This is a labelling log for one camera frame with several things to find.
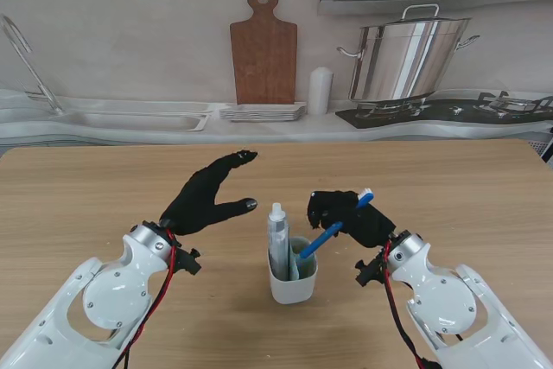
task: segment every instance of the gas stove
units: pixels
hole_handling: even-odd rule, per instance
[[[476,124],[553,123],[553,95],[524,92],[444,90],[418,99],[363,104],[336,115],[357,129],[409,121]]]

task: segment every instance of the table surface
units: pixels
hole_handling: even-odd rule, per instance
[[[433,264],[468,264],[553,358],[553,173],[516,140],[255,144],[219,201],[255,197],[253,213],[181,238],[202,253],[201,272],[175,275],[130,367],[415,367],[385,291],[355,282],[376,250],[340,235],[324,245],[313,297],[282,306],[270,295],[266,215],[283,203],[291,232],[313,239],[305,217],[315,189],[371,187],[374,206],[432,244]],[[118,258],[121,238],[158,219],[182,184],[236,145],[40,148],[0,159],[0,353],[69,274],[96,256]],[[162,275],[153,277],[153,284]],[[397,301],[410,298],[393,285]],[[419,353],[433,355],[404,307]],[[75,326],[82,315],[75,312]]]

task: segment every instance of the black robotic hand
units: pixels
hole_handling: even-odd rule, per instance
[[[364,247],[384,246],[396,226],[372,205],[356,209],[358,201],[353,191],[315,191],[308,205],[309,223],[313,228],[327,229],[342,222],[340,232],[348,233]]]
[[[257,207],[255,199],[245,198],[215,205],[215,196],[232,169],[251,162],[256,156],[254,151],[241,150],[223,156],[194,173],[163,213],[160,225],[168,227],[176,235],[189,235],[208,225],[253,211]]]

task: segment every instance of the backsplash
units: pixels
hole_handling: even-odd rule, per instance
[[[347,96],[353,62],[337,46],[357,47],[359,27],[398,16],[318,16],[319,0],[280,0],[276,16],[298,25],[296,96],[309,73],[334,71],[333,99]],[[445,16],[472,16],[442,87],[550,92],[553,8],[512,3]],[[30,55],[60,96],[232,102],[229,24],[247,19],[246,0],[0,0],[34,49]],[[35,91],[35,82],[0,34],[0,88]]]

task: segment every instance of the cup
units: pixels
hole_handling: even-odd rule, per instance
[[[311,242],[304,237],[291,237],[289,239],[291,264],[294,264],[296,260],[296,255],[292,255],[292,253],[299,254],[310,243]],[[316,254],[303,260],[302,269],[306,271],[306,275],[300,276],[300,279],[295,281],[282,281],[275,277],[270,268],[269,253],[267,253],[267,262],[269,264],[270,292],[276,302],[281,304],[305,302],[313,295],[315,278],[317,277],[317,271],[319,269]]]

